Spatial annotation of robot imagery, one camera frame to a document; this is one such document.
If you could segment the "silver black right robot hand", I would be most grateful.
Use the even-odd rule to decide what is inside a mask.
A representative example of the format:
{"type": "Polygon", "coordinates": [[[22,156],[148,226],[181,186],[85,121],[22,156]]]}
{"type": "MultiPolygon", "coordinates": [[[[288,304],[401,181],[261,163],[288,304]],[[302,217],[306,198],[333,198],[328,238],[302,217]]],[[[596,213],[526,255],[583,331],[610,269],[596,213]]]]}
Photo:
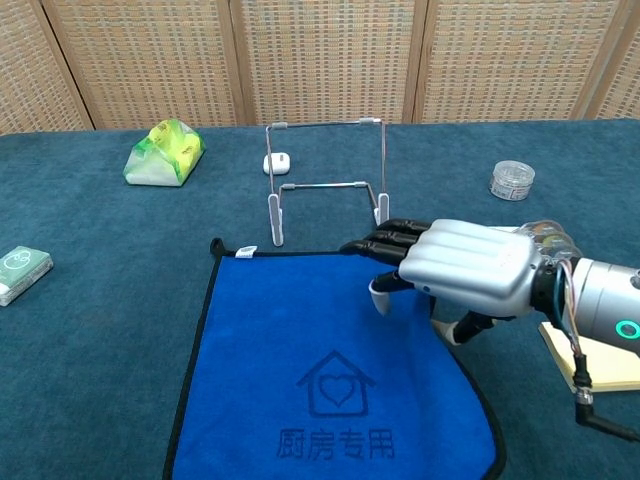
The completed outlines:
{"type": "Polygon", "coordinates": [[[465,308],[467,313],[458,321],[433,323],[452,345],[468,342],[499,320],[530,313],[543,263],[525,235],[452,219],[390,219],[339,252],[393,267],[368,285],[382,315],[390,312],[393,293],[410,289],[465,308]]]}

